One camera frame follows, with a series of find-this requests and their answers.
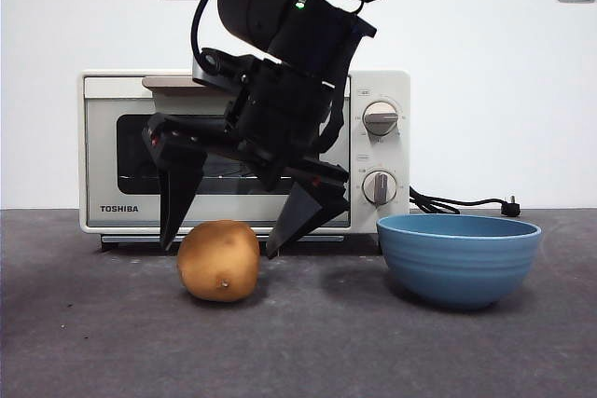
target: oven handle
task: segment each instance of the oven handle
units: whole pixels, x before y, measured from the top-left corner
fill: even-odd
[[[221,89],[207,87],[197,83],[192,76],[145,76],[143,87],[165,96],[201,96],[229,97],[230,94]]]

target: toaster oven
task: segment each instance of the toaster oven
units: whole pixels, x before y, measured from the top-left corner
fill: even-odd
[[[399,71],[353,71],[345,93],[345,126],[321,159],[350,173],[350,211],[308,238],[374,233],[379,218],[408,213],[410,78]],[[158,174],[141,137],[156,112],[195,116],[223,126],[231,97],[200,86],[190,73],[87,71],[79,82],[81,228],[103,245],[152,242],[160,234]],[[292,186],[265,191],[239,161],[210,155],[181,240],[204,221],[233,219],[267,236]]]

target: bowl rim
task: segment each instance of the bowl rim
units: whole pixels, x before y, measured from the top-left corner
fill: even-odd
[[[519,223],[526,225],[535,231],[532,233],[525,233],[522,235],[506,235],[502,237],[491,237],[491,236],[478,236],[478,237],[469,237],[465,235],[440,235],[437,233],[425,233],[425,232],[413,232],[412,230],[403,230],[400,228],[389,227],[385,224],[385,221],[389,221],[392,218],[396,217],[406,217],[409,216],[417,216],[417,217],[424,217],[424,216],[441,216],[442,219],[460,219],[460,218],[478,218],[478,219],[487,219],[491,221],[508,221],[510,223]],[[527,223],[525,221],[519,221],[515,219],[508,219],[508,218],[498,218],[493,216],[479,216],[476,214],[392,214],[390,216],[385,216],[378,220],[377,226],[381,227],[384,230],[389,230],[391,232],[402,233],[405,235],[413,235],[418,237],[429,237],[429,238],[437,238],[437,239],[445,239],[445,240],[491,240],[491,241],[500,241],[500,240],[522,240],[527,238],[534,238],[543,233],[541,227],[536,226],[535,224]]]

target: brown potato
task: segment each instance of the brown potato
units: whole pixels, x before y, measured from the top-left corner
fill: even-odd
[[[259,242],[245,223],[203,223],[181,243],[177,265],[180,279],[191,294],[203,300],[235,302],[255,290]]]

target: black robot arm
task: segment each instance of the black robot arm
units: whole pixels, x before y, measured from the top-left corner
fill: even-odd
[[[348,172],[318,159],[343,126],[344,88],[363,37],[376,29],[326,0],[217,0],[233,35],[280,62],[200,49],[197,32],[209,0],[201,0],[191,45],[196,81],[234,95],[221,130],[193,118],[153,116],[144,139],[160,173],[160,241],[169,248],[202,179],[208,153],[243,161],[266,190],[282,176],[295,181],[270,234],[272,257],[288,243],[348,210]],[[362,3],[372,0],[360,0]],[[322,123],[329,122],[320,133]]]

